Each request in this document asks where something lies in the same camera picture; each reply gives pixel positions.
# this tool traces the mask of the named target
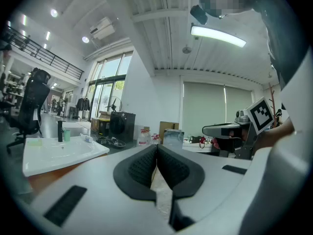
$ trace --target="black office chair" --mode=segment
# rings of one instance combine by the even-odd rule
[[[24,98],[20,107],[18,116],[12,116],[9,120],[10,127],[17,127],[20,133],[15,141],[6,146],[7,152],[10,155],[10,147],[23,143],[25,145],[26,135],[32,135],[40,131],[41,117],[40,109],[47,98],[50,89],[47,86],[50,74],[44,70],[35,68],[32,76],[29,78]]]

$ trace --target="white sink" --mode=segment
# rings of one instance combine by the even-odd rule
[[[27,138],[23,155],[23,173],[26,177],[58,170],[96,158],[109,149],[81,137],[70,137],[69,142],[58,139]]]

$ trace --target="green cup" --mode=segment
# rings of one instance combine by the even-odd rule
[[[70,141],[70,130],[65,130],[64,131],[64,141],[65,142]]]

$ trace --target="faucet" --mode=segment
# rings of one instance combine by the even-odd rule
[[[62,128],[62,122],[61,120],[58,121],[58,141],[59,142],[63,142],[62,139],[62,133],[64,132],[63,128]]]

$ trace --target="railing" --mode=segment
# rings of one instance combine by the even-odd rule
[[[11,44],[20,50],[28,53],[32,57],[66,73],[75,78],[80,79],[83,72],[81,69],[75,67],[61,57],[53,54],[49,50],[41,47],[38,43],[34,42],[28,37],[23,36],[17,30],[6,27],[1,34],[1,39],[8,44]]]

